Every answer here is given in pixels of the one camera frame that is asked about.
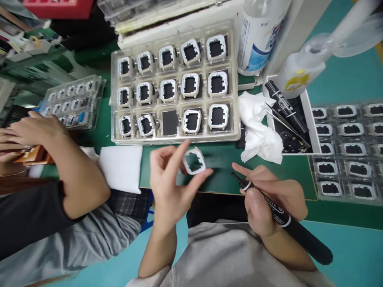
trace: plastic bottle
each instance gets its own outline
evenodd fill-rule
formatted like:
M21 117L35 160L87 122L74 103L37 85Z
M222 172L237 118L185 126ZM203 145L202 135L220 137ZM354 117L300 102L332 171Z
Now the plastic bottle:
M298 53L287 57L274 83L286 99L296 98L326 68L325 60L336 47L329 33L311 38Z
M259 75L274 46L291 0L246 0L238 48L238 72Z

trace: black marker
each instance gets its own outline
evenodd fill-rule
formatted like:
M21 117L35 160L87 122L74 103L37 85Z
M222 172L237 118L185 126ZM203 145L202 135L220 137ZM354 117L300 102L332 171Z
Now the black marker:
M293 107L285 99L285 97L282 95L282 93L274 84L274 82L272 80L268 81L265 84L265 87L267 88L270 94L270 98L276 100L276 104L280 108L282 115L285 117L286 121L288 121L298 132L301 132L302 134L308 132L308 127L306 126L306 124L295 115L296 112L294 111Z
M251 181L242 179L234 172L231 175L239 182L242 190L246 192L249 188L256 188ZM331 250L324 245L318 238L304 228L298 221L290 216L287 212L281 209L277 204L272 202L260 189L258 189L265 198L268 206L271 209L273 219L286 232L303 247L316 261L322 265L328 265L332 262L333 256Z

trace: pen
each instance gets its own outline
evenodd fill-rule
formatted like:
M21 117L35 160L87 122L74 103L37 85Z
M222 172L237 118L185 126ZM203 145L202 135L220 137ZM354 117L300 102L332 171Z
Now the pen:
M241 178L236 173L232 172L231 175L239 182L239 185L244 192L246 192L249 188L256 188L251 181ZM269 197L260 189L258 190L268 203L268 206L271 209L272 218L317 262L322 265L330 264L333 259L331 250L310 231L304 228L298 221L292 218L290 214L269 199Z

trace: fingernail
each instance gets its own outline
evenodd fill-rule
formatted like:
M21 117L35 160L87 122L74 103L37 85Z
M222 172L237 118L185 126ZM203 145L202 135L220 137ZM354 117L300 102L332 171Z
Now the fingernail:
M262 200L262 195L261 193L254 189L254 188L251 188L247 191L247 194L249 195L249 199L253 202L258 202L258 201L261 201Z

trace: sleeve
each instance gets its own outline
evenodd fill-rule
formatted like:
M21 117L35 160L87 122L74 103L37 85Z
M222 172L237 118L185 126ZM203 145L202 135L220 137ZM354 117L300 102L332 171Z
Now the sleeve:
M325 275L319 271L291 271L301 282L308 287L336 287Z
M0 261L84 218L66 215L64 196L62 182L52 181L0 198Z
M166 266L150 277L130 280L125 287L159 287L169 271L170 267Z

